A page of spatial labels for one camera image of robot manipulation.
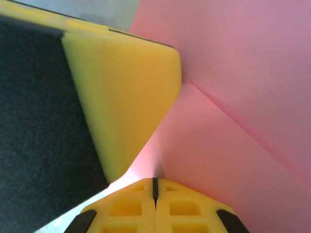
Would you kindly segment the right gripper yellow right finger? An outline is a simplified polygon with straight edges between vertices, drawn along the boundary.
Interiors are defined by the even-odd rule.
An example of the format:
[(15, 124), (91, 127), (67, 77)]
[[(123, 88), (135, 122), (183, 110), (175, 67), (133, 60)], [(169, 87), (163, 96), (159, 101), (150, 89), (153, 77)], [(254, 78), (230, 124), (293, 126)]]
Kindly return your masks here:
[(247, 233), (232, 208), (168, 179), (155, 179), (157, 233)]

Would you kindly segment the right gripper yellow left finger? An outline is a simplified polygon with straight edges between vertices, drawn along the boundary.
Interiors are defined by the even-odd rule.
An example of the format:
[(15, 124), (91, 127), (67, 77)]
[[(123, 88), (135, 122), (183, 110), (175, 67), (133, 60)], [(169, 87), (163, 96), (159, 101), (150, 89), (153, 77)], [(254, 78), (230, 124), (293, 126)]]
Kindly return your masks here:
[(153, 179), (145, 178), (88, 206), (66, 233), (154, 233)]

